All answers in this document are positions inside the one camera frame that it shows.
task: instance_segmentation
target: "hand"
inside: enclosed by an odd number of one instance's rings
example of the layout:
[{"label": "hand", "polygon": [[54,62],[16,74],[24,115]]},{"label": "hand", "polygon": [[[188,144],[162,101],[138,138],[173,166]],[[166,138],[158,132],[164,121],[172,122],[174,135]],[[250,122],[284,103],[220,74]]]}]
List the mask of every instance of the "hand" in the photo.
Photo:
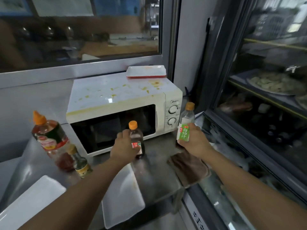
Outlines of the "hand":
[{"label": "hand", "polygon": [[200,127],[195,126],[194,123],[188,123],[188,126],[190,131],[189,141],[179,140],[178,143],[192,155],[206,161],[206,155],[213,152],[214,149]]},{"label": "hand", "polygon": [[132,148],[130,130],[126,129],[117,134],[110,158],[116,159],[125,166],[135,159],[139,151],[140,147]]}]

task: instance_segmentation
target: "white microwave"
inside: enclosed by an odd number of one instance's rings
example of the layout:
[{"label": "white microwave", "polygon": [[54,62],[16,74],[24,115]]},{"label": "white microwave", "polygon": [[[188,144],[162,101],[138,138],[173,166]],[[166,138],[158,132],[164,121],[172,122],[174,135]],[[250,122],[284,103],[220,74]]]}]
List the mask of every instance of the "white microwave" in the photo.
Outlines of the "white microwave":
[{"label": "white microwave", "polygon": [[74,80],[66,112],[87,155],[111,150],[117,133],[137,121],[144,140],[177,129],[182,91],[167,78],[126,73]]}]

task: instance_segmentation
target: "microwave top surface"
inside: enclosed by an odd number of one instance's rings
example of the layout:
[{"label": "microwave top surface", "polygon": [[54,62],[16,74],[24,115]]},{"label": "microwave top surface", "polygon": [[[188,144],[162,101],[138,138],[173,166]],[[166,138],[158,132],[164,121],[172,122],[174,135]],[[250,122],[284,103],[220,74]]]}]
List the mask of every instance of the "microwave top surface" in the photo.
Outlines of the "microwave top surface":
[{"label": "microwave top surface", "polygon": [[76,79],[71,89],[66,115],[130,99],[161,96],[173,91],[181,92],[167,78],[131,79],[126,77],[125,72]]}]

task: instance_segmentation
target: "metal table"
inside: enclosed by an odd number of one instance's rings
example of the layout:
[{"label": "metal table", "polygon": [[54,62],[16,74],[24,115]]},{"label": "metal table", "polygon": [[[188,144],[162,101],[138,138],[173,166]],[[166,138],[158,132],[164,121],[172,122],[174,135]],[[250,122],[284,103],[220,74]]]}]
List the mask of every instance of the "metal table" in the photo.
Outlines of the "metal table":
[{"label": "metal table", "polygon": [[[70,141],[82,150],[80,141],[69,124],[62,125]],[[182,151],[176,147],[174,132],[167,133],[144,141],[146,154],[143,158],[135,160],[132,168],[146,207],[149,207],[163,199],[173,196],[173,206],[178,208],[178,203],[184,192],[175,172],[167,165],[167,159]],[[96,165],[105,162],[110,157],[109,153],[88,157],[89,163]],[[23,192],[33,185],[43,175],[57,180],[68,188],[76,184],[80,178],[76,172],[66,173],[59,170],[53,161],[47,156],[34,138],[29,143],[21,157],[10,183],[0,202],[0,212],[15,201]],[[90,230],[104,228],[102,206],[100,205],[89,227]]]}]

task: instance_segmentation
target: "small green bottle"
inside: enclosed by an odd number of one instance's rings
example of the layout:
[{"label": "small green bottle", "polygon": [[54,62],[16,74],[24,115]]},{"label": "small green bottle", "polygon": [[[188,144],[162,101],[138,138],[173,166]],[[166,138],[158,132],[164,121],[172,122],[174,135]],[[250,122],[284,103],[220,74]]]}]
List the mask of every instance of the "small green bottle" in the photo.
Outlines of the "small green bottle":
[{"label": "small green bottle", "polygon": [[93,172],[90,165],[87,162],[87,159],[81,157],[77,151],[77,148],[74,144],[70,144],[67,148],[67,153],[71,155],[72,159],[74,160],[74,169],[77,171],[81,178],[84,178],[86,175]]}]

